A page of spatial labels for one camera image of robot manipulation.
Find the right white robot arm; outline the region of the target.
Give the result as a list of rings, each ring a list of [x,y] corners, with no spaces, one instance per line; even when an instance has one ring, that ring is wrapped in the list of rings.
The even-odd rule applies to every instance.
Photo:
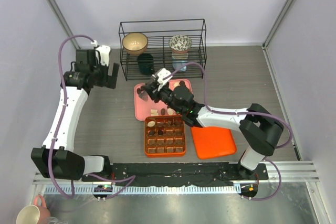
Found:
[[[161,101],[177,112],[190,127],[220,127],[241,132],[249,144],[237,166],[242,179],[255,175],[259,163],[274,153],[284,131],[285,122],[256,103],[247,109],[220,109],[196,102],[186,86],[171,90],[168,84],[148,82],[140,89],[155,103]]]

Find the orange chocolate box tray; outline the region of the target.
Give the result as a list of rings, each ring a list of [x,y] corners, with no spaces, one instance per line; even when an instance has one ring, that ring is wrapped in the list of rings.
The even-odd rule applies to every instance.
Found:
[[[144,152],[150,158],[184,156],[186,136],[182,117],[147,117],[144,121]]]

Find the orange box lid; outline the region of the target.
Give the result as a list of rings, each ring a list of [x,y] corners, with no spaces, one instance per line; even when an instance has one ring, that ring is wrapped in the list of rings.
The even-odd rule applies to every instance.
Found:
[[[218,158],[237,152],[235,140],[229,129],[192,127],[191,133],[197,156],[200,159]]]

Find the pink tray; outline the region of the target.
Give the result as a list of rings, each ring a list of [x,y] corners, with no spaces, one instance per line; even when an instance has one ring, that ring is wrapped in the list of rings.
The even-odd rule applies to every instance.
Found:
[[[192,92],[191,82],[188,79],[172,79],[169,81],[169,88],[174,90],[180,85],[181,81],[184,81],[185,86]],[[162,109],[167,110],[167,105],[162,101],[155,103],[148,95],[139,94],[138,89],[143,85],[145,85],[145,83],[139,83],[134,87],[134,115],[139,121],[144,121],[147,117],[154,114],[154,111],[156,111],[158,115],[161,115]]]

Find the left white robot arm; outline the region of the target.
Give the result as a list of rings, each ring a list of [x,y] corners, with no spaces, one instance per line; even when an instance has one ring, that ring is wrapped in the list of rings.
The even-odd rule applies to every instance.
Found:
[[[112,174],[103,155],[80,156],[74,152],[75,132],[80,113],[91,89],[94,87],[116,87],[119,65],[114,63],[109,72],[111,48],[98,46],[95,49],[76,50],[76,59],[71,69],[63,75],[60,100],[50,131],[40,148],[33,148],[31,159],[44,178],[49,170],[55,179],[80,180],[93,173],[105,182]]]

